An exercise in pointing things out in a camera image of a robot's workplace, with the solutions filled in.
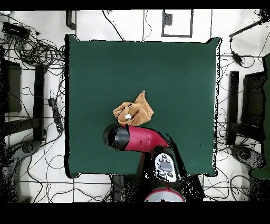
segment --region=green tabletop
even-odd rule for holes
[[[262,155],[266,163],[263,168],[252,170],[251,174],[258,179],[270,179],[270,54],[263,58],[263,64],[267,79],[263,86],[265,96],[263,123],[265,140],[262,144]]]
[[[146,91],[149,127],[176,142],[189,174],[215,175],[214,109],[219,38],[208,43],[78,41],[69,35],[69,169],[135,174],[139,152],[106,148],[113,110]]]

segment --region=crumpled brown cloth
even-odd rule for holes
[[[119,124],[140,126],[141,124],[148,122],[154,113],[149,104],[147,103],[143,91],[135,100],[132,102],[123,102],[121,106],[113,110],[115,118]]]

